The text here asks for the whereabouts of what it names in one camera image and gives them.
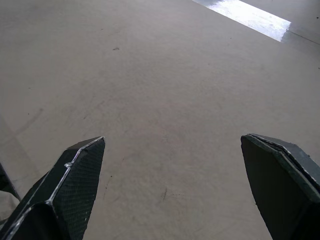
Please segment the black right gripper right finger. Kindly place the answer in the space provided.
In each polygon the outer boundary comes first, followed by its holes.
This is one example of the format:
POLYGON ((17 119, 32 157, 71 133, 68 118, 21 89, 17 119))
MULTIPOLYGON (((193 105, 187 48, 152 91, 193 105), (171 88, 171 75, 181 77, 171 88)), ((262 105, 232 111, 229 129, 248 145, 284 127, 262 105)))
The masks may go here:
POLYGON ((247 178, 274 240, 320 238, 320 167, 300 147, 277 138, 241 137, 247 178))

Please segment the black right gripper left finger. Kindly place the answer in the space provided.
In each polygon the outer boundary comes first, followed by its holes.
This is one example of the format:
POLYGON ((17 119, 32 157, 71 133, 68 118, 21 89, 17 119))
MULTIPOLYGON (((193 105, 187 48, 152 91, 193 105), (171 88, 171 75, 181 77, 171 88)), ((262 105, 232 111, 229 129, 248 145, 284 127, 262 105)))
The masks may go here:
POLYGON ((0 229, 2 240, 81 240, 96 200, 102 136, 68 147, 25 194, 0 229))

